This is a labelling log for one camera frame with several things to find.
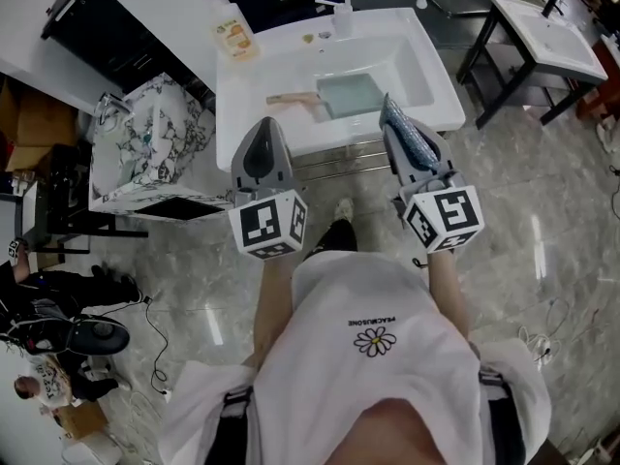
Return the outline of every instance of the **soap bottle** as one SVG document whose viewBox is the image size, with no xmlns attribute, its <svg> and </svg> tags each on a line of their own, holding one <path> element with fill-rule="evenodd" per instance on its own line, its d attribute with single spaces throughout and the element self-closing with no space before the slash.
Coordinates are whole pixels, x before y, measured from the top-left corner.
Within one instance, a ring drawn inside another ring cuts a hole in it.
<svg viewBox="0 0 620 465">
<path fill-rule="evenodd" d="M 211 31 L 218 48 L 232 60 L 247 60 L 260 52 L 254 33 L 236 4 L 213 10 Z"/>
</svg>

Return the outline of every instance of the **white box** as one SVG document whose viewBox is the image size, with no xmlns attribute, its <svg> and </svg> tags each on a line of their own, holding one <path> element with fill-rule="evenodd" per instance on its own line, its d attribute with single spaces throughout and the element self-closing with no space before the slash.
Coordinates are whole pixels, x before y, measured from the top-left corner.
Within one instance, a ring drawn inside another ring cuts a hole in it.
<svg viewBox="0 0 620 465">
<path fill-rule="evenodd" d="M 295 190 L 229 211 L 239 252 L 261 260 L 300 251 L 307 217 L 308 205 Z"/>
<path fill-rule="evenodd" d="M 403 220 L 428 253 L 463 246 L 484 229 L 474 186 L 415 194 Z"/>
</svg>

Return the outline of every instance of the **cardboard box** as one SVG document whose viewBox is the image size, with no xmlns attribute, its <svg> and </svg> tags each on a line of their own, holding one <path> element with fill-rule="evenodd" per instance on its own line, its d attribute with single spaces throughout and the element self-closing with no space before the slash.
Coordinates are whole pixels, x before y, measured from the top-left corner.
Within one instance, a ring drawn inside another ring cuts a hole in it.
<svg viewBox="0 0 620 465">
<path fill-rule="evenodd" d="M 34 169 L 55 144 L 76 144 L 76 110 L 8 77 L 0 91 L 0 134 L 14 146 L 0 170 Z"/>
<path fill-rule="evenodd" d="M 108 419 L 97 402 L 85 401 L 78 407 L 62 407 L 54 413 L 62 428 L 76 441 L 108 425 Z"/>
</svg>

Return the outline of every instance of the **white t-shirt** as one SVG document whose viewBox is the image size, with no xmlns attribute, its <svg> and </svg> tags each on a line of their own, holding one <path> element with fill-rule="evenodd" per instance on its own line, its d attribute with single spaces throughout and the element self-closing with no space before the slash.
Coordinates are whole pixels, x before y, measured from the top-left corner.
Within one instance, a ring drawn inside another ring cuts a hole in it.
<svg viewBox="0 0 620 465">
<path fill-rule="evenodd" d="M 65 407 L 71 403 L 71 388 L 58 368 L 46 356 L 28 358 L 28 375 L 37 380 L 41 392 L 37 398 L 49 408 Z"/>
<path fill-rule="evenodd" d="M 449 465 L 494 464 L 481 362 L 417 274 L 377 254 L 323 252 L 295 271 L 293 303 L 258 374 L 186 365 L 164 417 L 165 464 L 202 465 L 224 395 L 247 385 L 248 464 L 325 463 L 359 415 L 387 398 L 411 403 Z M 508 356 L 502 343 L 480 351 L 511 385 L 529 460 L 546 438 L 550 404 L 518 343 L 508 342 Z"/>
</svg>

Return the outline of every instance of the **marble sink cabinet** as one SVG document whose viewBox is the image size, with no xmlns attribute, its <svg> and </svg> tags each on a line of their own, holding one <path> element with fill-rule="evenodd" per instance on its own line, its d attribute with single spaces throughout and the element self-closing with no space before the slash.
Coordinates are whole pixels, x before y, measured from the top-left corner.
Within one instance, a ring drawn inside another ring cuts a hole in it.
<svg viewBox="0 0 620 465">
<path fill-rule="evenodd" d="M 133 114 L 95 130 L 89 209 L 170 221 L 225 215 L 230 177 L 217 169 L 213 114 L 166 74 L 123 101 Z"/>
</svg>

